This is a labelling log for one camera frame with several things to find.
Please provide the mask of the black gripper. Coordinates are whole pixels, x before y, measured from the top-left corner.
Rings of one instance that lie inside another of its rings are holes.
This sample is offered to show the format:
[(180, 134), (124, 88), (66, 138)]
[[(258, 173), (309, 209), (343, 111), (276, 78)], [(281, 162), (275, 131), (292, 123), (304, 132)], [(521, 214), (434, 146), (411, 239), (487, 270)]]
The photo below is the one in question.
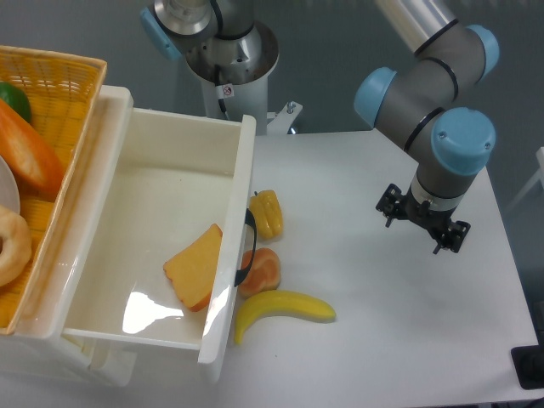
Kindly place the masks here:
[(409, 221), (426, 230), (436, 241), (433, 254), (438, 254), (440, 250), (459, 253), (471, 229), (468, 222), (451, 220), (453, 209), (436, 210), (431, 201), (417, 198), (412, 187), (403, 199), (400, 188), (396, 184), (390, 184), (376, 204), (376, 209), (386, 218), (386, 228), (394, 220), (402, 220), (404, 211)]

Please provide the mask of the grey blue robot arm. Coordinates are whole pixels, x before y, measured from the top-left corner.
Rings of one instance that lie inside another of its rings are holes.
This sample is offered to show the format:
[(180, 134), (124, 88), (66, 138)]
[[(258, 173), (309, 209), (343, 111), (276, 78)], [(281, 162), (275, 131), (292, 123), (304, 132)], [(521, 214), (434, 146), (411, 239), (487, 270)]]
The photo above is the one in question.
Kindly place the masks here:
[[(410, 188), (390, 185), (377, 203), (388, 221), (426, 230), (438, 249), (458, 252), (470, 226), (452, 219), (495, 146), (496, 131), (479, 111), (454, 102), (496, 66), (495, 36), (461, 25), (441, 1), (381, 1), (378, 8), (416, 57), (400, 75), (374, 70), (354, 96), (354, 110), (417, 163)], [(208, 116), (253, 116), (269, 133), (268, 78), (279, 59), (273, 32), (250, 1), (155, 1), (139, 15), (156, 49), (184, 59), (201, 83)]]

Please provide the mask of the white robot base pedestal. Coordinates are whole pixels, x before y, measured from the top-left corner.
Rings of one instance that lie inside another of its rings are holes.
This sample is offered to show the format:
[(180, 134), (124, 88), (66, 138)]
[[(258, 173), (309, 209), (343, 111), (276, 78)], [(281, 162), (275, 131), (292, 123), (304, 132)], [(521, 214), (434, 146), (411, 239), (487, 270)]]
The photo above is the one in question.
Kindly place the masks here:
[(212, 37), (188, 51), (185, 60), (200, 81), (206, 115), (234, 122), (252, 116), (257, 135), (294, 134), (302, 104), (290, 100), (269, 110), (269, 76), (279, 55), (274, 33), (259, 21), (244, 37)]

